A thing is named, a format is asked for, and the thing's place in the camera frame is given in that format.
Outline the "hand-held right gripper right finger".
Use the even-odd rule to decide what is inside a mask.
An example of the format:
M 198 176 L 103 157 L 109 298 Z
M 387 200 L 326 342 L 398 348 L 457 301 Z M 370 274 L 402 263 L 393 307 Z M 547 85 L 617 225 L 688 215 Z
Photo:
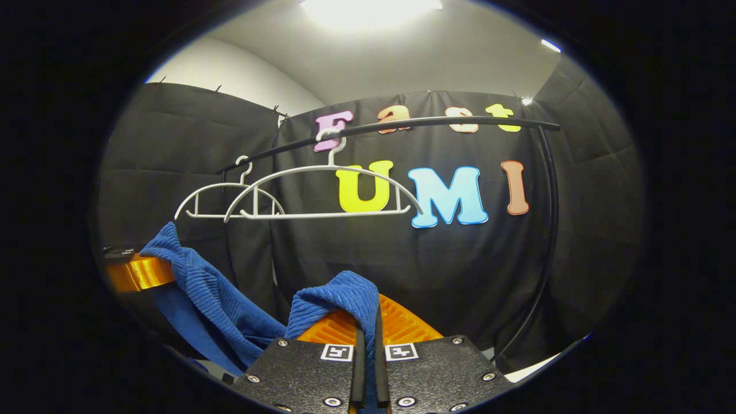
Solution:
M 379 309 L 376 380 L 389 414 L 469 411 L 513 389 L 467 336 L 441 335 L 387 296 Z

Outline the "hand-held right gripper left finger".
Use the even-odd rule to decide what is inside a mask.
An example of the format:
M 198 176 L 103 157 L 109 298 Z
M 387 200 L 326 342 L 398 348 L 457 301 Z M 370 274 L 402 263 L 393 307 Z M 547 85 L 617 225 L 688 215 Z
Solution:
M 233 387 L 273 414 L 357 414 L 365 356 L 365 333 L 337 309 L 297 338 L 276 338 Z

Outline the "blue corduroy jacket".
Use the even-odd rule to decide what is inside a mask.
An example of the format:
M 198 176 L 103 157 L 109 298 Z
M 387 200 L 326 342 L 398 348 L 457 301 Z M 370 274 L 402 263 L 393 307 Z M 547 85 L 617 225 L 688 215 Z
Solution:
M 380 295 L 376 286 L 351 271 L 342 271 L 323 286 L 300 289 L 293 297 L 287 323 L 278 322 L 241 293 L 197 251 L 181 245 L 174 223 L 167 223 L 149 241 L 140 256 L 162 259 L 171 265 L 176 288 L 170 310 L 187 310 L 203 316 L 203 332 L 221 335 L 236 360 L 250 365 L 273 340 L 294 340 L 329 313 L 342 310 L 354 317 L 365 333 L 365 406 L 359 414 L 388 414 L 379 406 L 375 379 L 376 322 Z

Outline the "white plastic clothes hanger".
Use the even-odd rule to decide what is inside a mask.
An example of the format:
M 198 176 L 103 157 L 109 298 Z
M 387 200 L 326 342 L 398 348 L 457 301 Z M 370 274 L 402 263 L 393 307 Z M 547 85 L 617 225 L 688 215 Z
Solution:
M 248 189 L 254 189 L 254 201 L 256 202 L 256 207 L 254 207 L 254 212 L 258 213 L 258 205 L 259 202 L 257 200 L 257 196 L 266 196 L 269 200 L 271 200 L 271 214 L 279 216 L 286 214 L 283 205 L 276 200 L 276 198 L 270 194 L 269 192 L 258 188 L 257 186 L 253 186 L 250 184 L 245 183 L 245 178 L 249 173 L 252 171 L 253 167 L 252 165 L 249 165 L 247 167 L 247 170 L 244 173 L 241 173 L 240 179 L 238 182 L 228 182 L 226 179 L 221 179 L 220 183 L 214 183 L 207 186 L 200 187 L 199 189 L 193 191 L 189 196 L 187 196 L 184 200 L 182 200 L 181 204 L 177 207 L 176 212 L 174 213 L 174 220 L 178 220 L 179 215 L 182 214 L 182 211 L 186 213 L 188 217 L 191 217 L 193 219 L 224 219 L 224 214 L 203 214 L 200 212 L 200 195 L 206 191 L 218 189 L 221 191 L 221 193 L 224 193 L 224 189 L 241 189 L 241 190 L 248 190 Z
M 260 186 L 266 183 L 269 183 L 277 178 L 282 178 L 284 176 L 288 175 L 296 175 L 299 173 L 311 173 L 311 172 L 352 172 L 352 173 L 358 173 L 358 174 L 365 174 L 370 175 L 374 178 L 378 178 L 378 180 L 385 181 L 391 186 L 394 186 L 394 189 L 396 192 L 399 192 L 400 194 L 404 194 L 407 199 L 410 201 L 410 203 L 415 207 L 416 212 L 423 213 L 424 209 L 421 207 L 420 202 L 416 197 L 412 194 L 412 192 L 408 191 L 407 187 L 403 186 L 401 183 L 397 182 L 396 180 L 390 178 L 389 176 L 380 175 L 379 173 L 373 172 L 371 170 L 365 170 L 365 168 L 353 168 L 353 167 L 345 167 L 341 165 L 337 165 L 335 163 L 335 156 L 337 153 L 341 152 L 342 149 L 346 147 L 347 144 L 347 138 L 339 136 L 340 133 L 342 133 L 342 129 L 336 129 L 336 128 L 328 128 L 323 129 L 323 131 L 320 131 L 316 134 L 316 138 L 313 139 L 315 142 L 321 142 L 326 139 L 339 139 L 339 144 L 334 149 L 331 149 L 331 151 L 328 153 L 328 162 L 326 164 L 316 165 L 316 166 L 310 166 L 310 167 L 295 167 L 295 168 L 288 168 L 287 170 L 283 170 L 281 172 L 274 172 L 270 175 L 265 176 L 264 178 L 261 178 L 260 180 L 255 181 L 249 188 L 242 191 L 239 195 L 236 196 L 236 198 L 231 202 L 231 204 L 228 207 L 228 210 L 226 210 L 226 213 L 223 217 L 223 222 L 228 223 L 229 220 L 234 218 L 244 218 L 247 220 L 300 220 L 300 219 L 337 219 L 337 218 L 344 218 L 344 217 L 364 217 L 364 216 L 392 216 L 392 215 L 398 215 L 398 214 L 406 214 L 410 210 L 410 207 L 405 206 L 402 207 L 401 205 L 401 199 L 398 195 L 396 197 L 397 207 L 393 210 L 372 210 L 371 212 L 333 212 L 333 213 L 313 213 L 313 214 L 258 214 L 258 203 L 259 203 L 259 194 L 260 194 Z M 244 209 L 240 209 L 239 215 L 235 215 L 236 208 L 239 206 L 242 199 L 244 199 L 248 194 L 252 194 L 252 203 L 253 203 L 253 212 L 249 213 Z

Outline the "black clothes rack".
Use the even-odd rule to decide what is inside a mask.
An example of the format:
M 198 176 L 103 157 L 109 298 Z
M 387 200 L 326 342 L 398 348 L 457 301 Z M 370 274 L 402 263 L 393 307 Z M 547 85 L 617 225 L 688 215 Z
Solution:
M 507 343 L 495 348 L 492 362 L 496 361 L 502 356 L 515 342 L 521 333 L 531 324 L 532 317 L 535 315 L 536 310 L 539 307 L 542 293 L 544 292 L 549 278 L 552 275 L 554 267 L 555 251 L 557 250 L 557 241 L 559 236 L 559 182 L 557 178 L 557 172 L 555 172 L 554 157 L 551 153 L 549 137 L 547 131 L 559 132 L 561 127 L 555 123 L 549 123 L 547 121 L 539 120 L 516 120 L 515 118 L 499 118 L 496 116 L 426 116 L 420 118 L 408 118 L 407 120 L 398 121 L 384 121 L 377 122 L 371 125 L 360 125 L 353 126 L 352 128 L 342 129 L 342 133 L 339 134 L 341 137 L 353 137 L 367 133 L 377 133 L 382 129 L 401 129 L 401 128 L 425 128 L 438 125 L 509 125 L 517 126 L 520 128 L 531 128 L 536 129 L 539 134 L 540 148 L 542 157 L 544 158 L 547 178 L 549 179 L 549 236 L 547 237 L 547 247 L 545 250 L 545 261 L 542 265 L 542 275 L 537 283 L 536 291 L 530 304 L 526 308 L 526 314 L 523 317 L 520 325 L 515 329 L 513 335 L 508 339 Z M 313 138 L 302 139 L 295 141 L 294 143 L 281 145 L 279 147 L 270 149 L 268 151 L 259 153 L 253 157 L 247 159 L 247 163 L 253 163 L 256 160 L 262 158 L 271 158 L 278 154 L 296 150 L 301 147 L 306 147 L 310 144 L 316 144 L 321 142 L 313 141 Z M 414 208 L 410 201 L 404 194 L 398 195 L 401 199 L 402 207 L 408 206 Z M 239 206 L 236 208 L 235 215 L 239 215 L 240 209 L 244 209 L 249 213 L 253 212 L 252 194 L 248 194 Z

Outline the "white flat panel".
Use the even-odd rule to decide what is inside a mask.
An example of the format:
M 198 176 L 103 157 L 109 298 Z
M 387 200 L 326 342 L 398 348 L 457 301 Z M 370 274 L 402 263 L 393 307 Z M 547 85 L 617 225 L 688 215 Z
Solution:
M 557 357 L 560 356 L 560 354 L 561 353 L 557 353 L 554 356 L 551 356 L 550 358 L 537 362 L 534 365 L 530 365 L 529 367 L 526 367 L 525 369 L 516 370 L 509 374 L 504 374 L 504 377 L 506 380 L 510 381 L 511 383 L 521 382 L 522 380 L 536 373 L 538 370 L 543 369 L 545 365 L 548 365 L 550 362 L 557 359 Z

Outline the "large ceiling light panel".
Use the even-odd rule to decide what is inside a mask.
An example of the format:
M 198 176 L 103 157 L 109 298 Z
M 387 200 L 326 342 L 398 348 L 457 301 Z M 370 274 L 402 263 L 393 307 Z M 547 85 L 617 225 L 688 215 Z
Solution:
M 442 0 L 301 0 L 301 10 L 333 29 L 390 27 L 443 10 Z

